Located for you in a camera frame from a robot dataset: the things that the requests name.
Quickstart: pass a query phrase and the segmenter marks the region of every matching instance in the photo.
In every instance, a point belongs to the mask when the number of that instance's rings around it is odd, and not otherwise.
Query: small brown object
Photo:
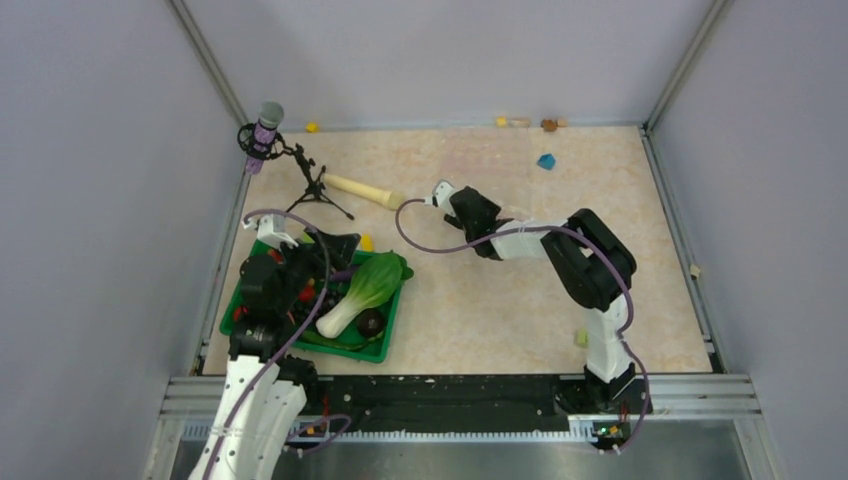
[[[557,129],[557,121],[556,120],[552,120],[550,118],[542,120],[542,130],[550,133],[550,132],[556,132],[556,129]]]

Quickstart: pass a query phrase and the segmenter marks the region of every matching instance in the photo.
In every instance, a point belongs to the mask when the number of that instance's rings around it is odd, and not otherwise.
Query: wooden rolling pin
[[[355,182],[349,178],[340,177],[330,173],[324,174],[324,183],[339,190],[352,193],[366,200],[379,203],[389,210],[397,210],[400,204],[406,200],[402,193],[393,192],[391,190],[383,190],[381,188],[372,187],[359,182]]]

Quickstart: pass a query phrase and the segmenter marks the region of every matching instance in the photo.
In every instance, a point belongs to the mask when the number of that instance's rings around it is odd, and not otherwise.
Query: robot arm
[[[189,477],[201,480],[269,479],[286,437],[300,411],[317,394],[318,374],[312,362],[280,359],[263,374],[236,412],[224,424],[248,384],[291,337],[287,320],[298,295],[327,271],[346,268],[359,244],[359,235],[310,234],[314,243],[285,234],[283,218],[265,215],[245,228],[256,228],[268,252],[248,257],[239,268],[242,309],[230,334],[230,359],[215,422],[197,466]],[[215,445],[221,448],[215,453]]]
[[[498,218],[501,208],[471,187],[455,189],[442,181],[427,201],[445,212],[445,221],[475,241],[487,235],[515,228],[550,224]],[[581,209],[557,223],[587,237],[612,262],[628,288],[636,271],[636,260],[598,216]],[[586,376],[595,383],[601,397],[614,400],[635,376],[635,367],[618,338],[626,321],[624,297],[609,270],[594,253],[565,234],[553,231],[520,232],[495,237],[474,247],[477,255],[492,260],[531,257],[547,258],[571,298],[586,309],[589,355]]]

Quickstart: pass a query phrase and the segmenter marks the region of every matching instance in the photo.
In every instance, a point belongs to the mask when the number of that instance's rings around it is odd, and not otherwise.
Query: white wall
[[[641,122],[711,1],[187,3],[247,111],[298,130]]]
[[[658,132],[730,367],[791,478],[844,478],[848,3],[736,2]]]
[[[0,7],[0,471],[141,475],[242,157],[165,2]]]

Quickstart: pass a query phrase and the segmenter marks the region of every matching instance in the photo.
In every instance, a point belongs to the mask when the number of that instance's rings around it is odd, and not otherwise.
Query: microphone
[[[245,170],[256,175],[262,170],[262,162],[274,160],[285,153],[283,136],[277,127],[283,121],[283,107],[277,102],[262,102],[259,120],[244,124],[238,131],[239,148],[247,154]]]

